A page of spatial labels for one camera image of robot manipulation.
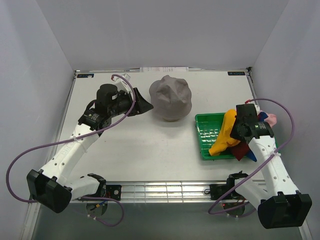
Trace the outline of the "grey bucket hat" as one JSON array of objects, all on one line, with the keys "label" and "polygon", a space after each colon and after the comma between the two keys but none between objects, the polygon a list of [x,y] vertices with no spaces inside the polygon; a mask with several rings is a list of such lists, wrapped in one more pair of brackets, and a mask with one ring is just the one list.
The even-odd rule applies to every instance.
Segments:
[{"label": "grey bucket hat", "polygon": [[165,75],[149,88],[154,115],[168,122],[186,117],[192,110],[192,92],[183,78]]}]

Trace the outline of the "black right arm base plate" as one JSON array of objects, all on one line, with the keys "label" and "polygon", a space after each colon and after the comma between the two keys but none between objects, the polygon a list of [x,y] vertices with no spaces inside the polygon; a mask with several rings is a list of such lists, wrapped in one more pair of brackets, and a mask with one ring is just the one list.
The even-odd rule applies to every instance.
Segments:
[{"label": "black right arm base plate", "polygon": [[[207,189],[204,190],[205,195],[209,195],[211,200],[219,199],[223,194],[229,190],[226,184],[210,184]],[[235,191],[229,193],[224,200],[244,200],[245,198],[236,193]]]}]

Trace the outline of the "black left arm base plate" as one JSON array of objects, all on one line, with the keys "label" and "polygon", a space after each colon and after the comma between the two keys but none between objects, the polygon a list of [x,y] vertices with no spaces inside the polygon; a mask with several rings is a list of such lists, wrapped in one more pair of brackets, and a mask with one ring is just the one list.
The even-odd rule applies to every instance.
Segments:
[{"label": "black left arm base plate", "polygon": [[122,185],[120,184],[111,184],[106,185],[105,188],[98,190],[94,194],[87,194],[85,197],[91,198],[111,198],[117,201],[121,200],[121,193],[122,193]]}]

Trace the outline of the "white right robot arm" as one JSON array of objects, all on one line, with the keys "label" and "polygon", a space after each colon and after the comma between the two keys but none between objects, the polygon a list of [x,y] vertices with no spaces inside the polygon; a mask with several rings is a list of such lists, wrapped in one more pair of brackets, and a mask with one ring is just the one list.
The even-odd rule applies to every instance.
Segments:
[{"label": "white right robot arm", "polygon": [[266,229],[300,227],[303,225],[312,200],[302,194],[290,178],[270,125],[259,121],[254,104],[236,106],[235,123],[230,136],[244,141],[256,157],[257,170],[262,173],[265,189],[260,188],[245,173],[230,175],[226,194],[237,199],[240,195],[257,210],[258,218]]}]

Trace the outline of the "yellow bucket hat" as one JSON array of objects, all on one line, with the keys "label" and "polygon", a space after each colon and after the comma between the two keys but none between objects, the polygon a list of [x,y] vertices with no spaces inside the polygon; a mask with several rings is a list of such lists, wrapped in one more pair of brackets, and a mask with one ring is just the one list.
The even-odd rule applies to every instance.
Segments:
[{"label": "yellow bucket hat", "polygon": [[238,145],[241,141],[232,138],[231,131],[236,121],[237,112],[235,109],[228,110],[223,117],[222,126],[216,141],[208,150],[210,156],[218,156],[229,147]]}]

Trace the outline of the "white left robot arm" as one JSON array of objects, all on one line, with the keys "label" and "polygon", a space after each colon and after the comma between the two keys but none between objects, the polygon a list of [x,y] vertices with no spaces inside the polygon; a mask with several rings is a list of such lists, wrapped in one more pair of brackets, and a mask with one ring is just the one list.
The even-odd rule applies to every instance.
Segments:
[{"label": "white left robot arm", "polygon": [[101,129],[112,124],[112,118],[130,117],[153,109],[135,87],[133,92],[119,90],[113,84],[103,84],[96,98],[79,118],[70,142],[62,145],[55,156],[40,170],[31,170],[26,179],[31,197],[55,213],[62,212],[72,200],[89,197],[100,200],[106,195],[106,180],[88,173],[77,179],[70,174],[89,147],[102,135]]}]

